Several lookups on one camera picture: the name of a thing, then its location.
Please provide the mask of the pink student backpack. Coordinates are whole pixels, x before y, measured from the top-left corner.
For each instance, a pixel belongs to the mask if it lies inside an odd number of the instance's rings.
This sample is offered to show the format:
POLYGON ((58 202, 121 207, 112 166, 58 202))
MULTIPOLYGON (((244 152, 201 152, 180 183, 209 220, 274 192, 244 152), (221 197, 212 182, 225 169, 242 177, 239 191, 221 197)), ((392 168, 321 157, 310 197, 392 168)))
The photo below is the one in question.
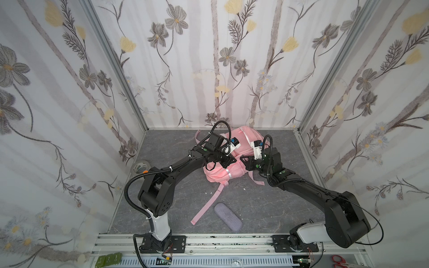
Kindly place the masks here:
POLYGON ((204 205, 204 207, 196 214, 191 220, 191 224, 195 225, 201 217, 209 210, 221 195, 223 189, 229 185, 229 181, 244 176, 246 173, 253 178, 253 173, 245 169, 244 164, 241 162, 241 156, 254 156, 251 143, 256 140, 263 140, 262 135, 255 129, 249 126, 242 126, 231 131, 231 138, 238 138, 241 146, 233 151, 230 155, 235 157, 237 162, 229 165, 226 169, 220 164, 209 163, 208 168, 203 168, 207 180, 211 183, 219 183, 219 187, 211 199, 204 205))

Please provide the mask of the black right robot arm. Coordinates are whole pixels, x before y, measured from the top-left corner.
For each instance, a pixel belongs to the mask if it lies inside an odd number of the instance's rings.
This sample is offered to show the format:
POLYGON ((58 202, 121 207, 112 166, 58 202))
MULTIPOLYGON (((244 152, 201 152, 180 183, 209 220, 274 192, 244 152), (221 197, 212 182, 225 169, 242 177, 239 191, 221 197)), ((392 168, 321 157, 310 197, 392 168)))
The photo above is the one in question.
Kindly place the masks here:
POLYGON ((347 249, 360 244, 360 239, 372 230, 367 219, 370 213, 354 194, 328 190, 285 168, 270 135, 257 145, 252 156, 240 157, 246 170, 258 171, 271 187, 293 193, 324 213, 324 221, 302 223, 290 230, 288 244, 292 250, 302 251, 310 244, 325 242, 347 249))

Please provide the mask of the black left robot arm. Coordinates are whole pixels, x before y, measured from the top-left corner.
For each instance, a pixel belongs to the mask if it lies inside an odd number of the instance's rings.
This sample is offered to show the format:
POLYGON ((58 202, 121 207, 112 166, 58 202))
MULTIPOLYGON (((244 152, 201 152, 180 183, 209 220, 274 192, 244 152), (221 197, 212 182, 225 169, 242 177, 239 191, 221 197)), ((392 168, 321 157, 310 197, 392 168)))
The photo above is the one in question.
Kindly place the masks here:
POLYGON ((168 167, 152 168, 147 173, 141 173, 131 178, 125 185, 124 198, 133 209, 144 214, 150 223, 150 232, 134 234, 133 243, 137 259, 144 268, 146 265, 141 257, 142 251, 155 250, 166 252, 172 244, 172 230, 168 223, 168 210, 173 204, 175 187, 185 177, 194 171, 212 168, 220 165, 227 168, 236 160, 231 156, 232 133, 230 125, 217 121, 209 134, 196 146, 188 151, 188 155, 168 167), (129 196, 130 186, 143 178, 144 182, 138 194, 141 206, 135 204, 129 196))

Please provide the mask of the purple glasses case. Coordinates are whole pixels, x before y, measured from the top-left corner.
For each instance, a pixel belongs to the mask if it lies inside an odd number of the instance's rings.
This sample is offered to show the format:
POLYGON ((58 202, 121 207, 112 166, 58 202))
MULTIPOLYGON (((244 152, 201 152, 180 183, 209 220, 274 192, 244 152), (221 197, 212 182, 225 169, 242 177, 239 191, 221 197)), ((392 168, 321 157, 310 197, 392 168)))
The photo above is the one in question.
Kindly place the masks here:
POLYGON ((225 204, 216 204, 214 212, 232 232, 237 233, 241 230, 243 225, 241 219, 225 204))

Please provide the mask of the white tape roll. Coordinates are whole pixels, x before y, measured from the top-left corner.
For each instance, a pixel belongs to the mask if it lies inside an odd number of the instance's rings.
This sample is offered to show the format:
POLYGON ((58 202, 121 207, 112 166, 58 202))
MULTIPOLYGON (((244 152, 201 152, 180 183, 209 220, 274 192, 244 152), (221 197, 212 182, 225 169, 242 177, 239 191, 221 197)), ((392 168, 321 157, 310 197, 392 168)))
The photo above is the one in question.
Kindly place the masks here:
POLYGON ((151 169, 151 165, 148 161, 142 160, 137 163, 132 168, 134 174, 142 174, 148 172, 151 169))

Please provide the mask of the green connector block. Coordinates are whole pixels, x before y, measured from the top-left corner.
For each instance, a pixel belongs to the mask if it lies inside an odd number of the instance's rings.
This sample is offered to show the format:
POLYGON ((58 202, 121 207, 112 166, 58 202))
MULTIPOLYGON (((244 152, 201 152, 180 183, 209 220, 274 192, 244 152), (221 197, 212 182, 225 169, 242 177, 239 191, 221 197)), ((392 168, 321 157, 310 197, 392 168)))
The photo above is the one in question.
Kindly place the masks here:
POLYGON ((122 260, 122 253, 116 252, 108 255, 99 256, 95 268, 106 268, 112 265, 118 265, 122 260))

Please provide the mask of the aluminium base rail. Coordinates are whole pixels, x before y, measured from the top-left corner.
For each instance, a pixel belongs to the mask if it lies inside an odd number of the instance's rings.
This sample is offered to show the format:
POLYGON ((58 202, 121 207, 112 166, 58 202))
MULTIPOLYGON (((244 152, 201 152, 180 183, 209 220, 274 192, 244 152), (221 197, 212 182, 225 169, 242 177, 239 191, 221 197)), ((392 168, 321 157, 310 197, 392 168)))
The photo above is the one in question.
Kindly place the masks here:
MULTIPOLYGON (((147 268, 332 268, 333 255, 356 268, 373 268, 362 245, 340 248, 332 242, 317 243, 319 252, 275 252, 271 233, 180 234, 184 252, 143 253, 147 268)), ((85 264, 94 268, 99 256, 122 253, 117 268, 140 268, 130 234, 101 234, 85 264)))

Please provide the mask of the red handled scissors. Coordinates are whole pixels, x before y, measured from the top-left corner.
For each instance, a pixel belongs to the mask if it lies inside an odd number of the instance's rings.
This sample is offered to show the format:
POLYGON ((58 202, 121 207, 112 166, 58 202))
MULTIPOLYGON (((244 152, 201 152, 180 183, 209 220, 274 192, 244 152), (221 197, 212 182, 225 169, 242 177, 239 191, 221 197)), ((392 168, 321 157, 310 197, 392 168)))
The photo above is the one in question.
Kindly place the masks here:
POLYGON ((349 264, 346 260, 340 255, 333 255, 331 257, 333 264, 333 268, 349 268, 349 264))

